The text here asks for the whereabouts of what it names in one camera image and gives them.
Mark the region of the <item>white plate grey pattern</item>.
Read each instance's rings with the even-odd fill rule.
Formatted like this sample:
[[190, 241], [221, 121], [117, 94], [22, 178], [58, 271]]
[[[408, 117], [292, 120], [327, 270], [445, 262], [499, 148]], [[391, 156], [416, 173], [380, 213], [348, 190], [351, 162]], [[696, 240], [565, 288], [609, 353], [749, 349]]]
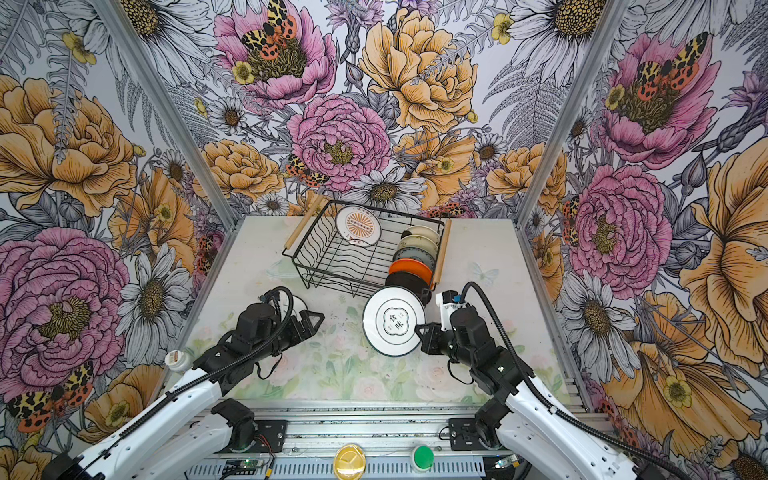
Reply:
[[420, 343], [415, 327], [424, 325], [421, 301], [409, 290], [388, 286], [373, 294], [363, 310], [363, 332], [371, 347], [388, 357], [402, 357]]

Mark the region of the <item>black small plate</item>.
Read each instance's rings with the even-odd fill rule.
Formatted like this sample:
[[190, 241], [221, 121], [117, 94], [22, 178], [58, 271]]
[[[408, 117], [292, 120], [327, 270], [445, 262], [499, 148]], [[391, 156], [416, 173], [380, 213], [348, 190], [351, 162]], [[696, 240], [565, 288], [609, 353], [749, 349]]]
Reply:
[[419, 276], [406, 271], [390, 273], [385, 280], [385, 285], [397, 286], [410, 291], [424, 306], [432, 298], [432, 290], [429, 285]]

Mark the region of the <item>black wire dish rack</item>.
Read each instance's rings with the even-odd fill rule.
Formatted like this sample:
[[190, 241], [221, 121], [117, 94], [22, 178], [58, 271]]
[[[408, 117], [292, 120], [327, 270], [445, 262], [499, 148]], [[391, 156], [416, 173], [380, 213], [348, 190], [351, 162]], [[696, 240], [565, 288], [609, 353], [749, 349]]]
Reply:
[[[337, 232], [335, 217], [344, 207], [355, 205], [370, 210], [381, 224], [381, 238], [373, 246], [354, 246]], [[348, 201], [316, 197], [286, 240], [282, 254], [289, 258], [307, 287], [325, 287], [369, 297], [385, 286], [392, 258], [402, 232], [413, 225], [431, 227], [440, 235], [439, 251], [430, 289], [441, 280], [452, 221], [418, 217]]]

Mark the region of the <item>white plate orange pattern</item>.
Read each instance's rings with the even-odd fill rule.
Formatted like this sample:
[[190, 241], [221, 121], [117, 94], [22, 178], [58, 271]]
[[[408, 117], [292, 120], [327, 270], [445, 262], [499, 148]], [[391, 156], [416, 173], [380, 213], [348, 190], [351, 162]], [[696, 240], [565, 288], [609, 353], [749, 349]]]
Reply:
[[335, 217], [337, 232], [347, 243], [368, 247], [381, 238], [381, 224], [368, 209], [350, 205], [342, 208]]

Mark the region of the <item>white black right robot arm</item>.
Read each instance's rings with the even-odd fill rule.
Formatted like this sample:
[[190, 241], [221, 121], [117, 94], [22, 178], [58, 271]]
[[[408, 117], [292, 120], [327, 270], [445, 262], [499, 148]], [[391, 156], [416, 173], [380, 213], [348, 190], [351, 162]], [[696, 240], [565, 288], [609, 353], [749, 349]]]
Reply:
[[549, 479], [662, 479], [653, 465], [638, 466], [603, 434], [585, 431], [531, 368], [498, 345], [472, 306], [442, 323], [415, 327], [421, 350], [469, 368], [490, 399], [475, 414], [482, 441], [509, 450]]

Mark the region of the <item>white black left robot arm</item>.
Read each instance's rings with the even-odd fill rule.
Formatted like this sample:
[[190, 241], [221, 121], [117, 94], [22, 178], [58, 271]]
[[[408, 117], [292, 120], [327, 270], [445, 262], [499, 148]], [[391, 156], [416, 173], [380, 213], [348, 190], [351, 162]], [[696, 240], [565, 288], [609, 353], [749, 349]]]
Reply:
[[254, 414], [228, 393], [261, 360], [312, 338], [324, 319], [294, 297], [249, 305], [170, 391], [79, 456], [56, 456], [43, 478], [173, 479], [210, 454], [248, 450], [261, 438]]

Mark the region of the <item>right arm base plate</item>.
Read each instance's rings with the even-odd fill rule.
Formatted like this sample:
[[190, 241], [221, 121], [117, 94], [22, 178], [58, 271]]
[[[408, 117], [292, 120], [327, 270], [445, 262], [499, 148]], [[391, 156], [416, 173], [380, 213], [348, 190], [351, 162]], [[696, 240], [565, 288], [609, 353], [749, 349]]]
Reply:
[[450, 418], [449, 443], [452, 451], [493, 451], [500, 448], [495, 431], [475, 418]]

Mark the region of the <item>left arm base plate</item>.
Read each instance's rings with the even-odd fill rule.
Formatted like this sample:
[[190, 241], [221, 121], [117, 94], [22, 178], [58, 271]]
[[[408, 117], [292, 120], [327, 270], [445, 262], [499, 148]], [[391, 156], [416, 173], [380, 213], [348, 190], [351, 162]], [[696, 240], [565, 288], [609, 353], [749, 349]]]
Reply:
[[281, 453], [287, 438], [286, 420], [257, 419], [245, 429], [244, 453]]

